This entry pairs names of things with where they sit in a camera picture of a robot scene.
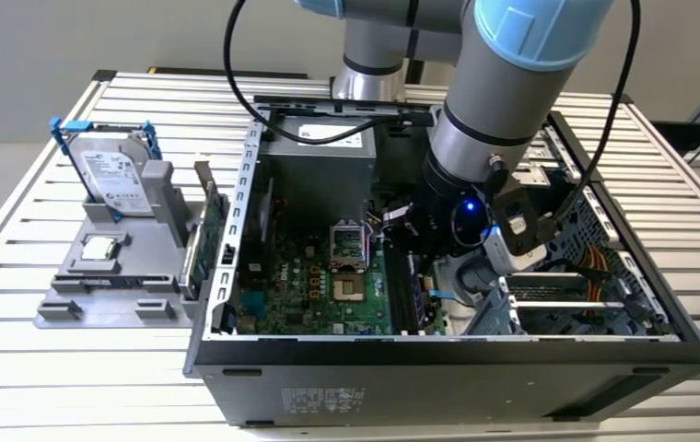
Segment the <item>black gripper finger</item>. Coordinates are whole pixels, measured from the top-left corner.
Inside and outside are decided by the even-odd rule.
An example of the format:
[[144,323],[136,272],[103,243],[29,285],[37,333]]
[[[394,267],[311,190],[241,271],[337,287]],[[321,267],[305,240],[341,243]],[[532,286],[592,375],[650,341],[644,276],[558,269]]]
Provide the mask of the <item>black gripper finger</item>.
[[408,204],[383,215],[383,233],[400,250],[430,262],[448,253],[447,222],[418,205]]

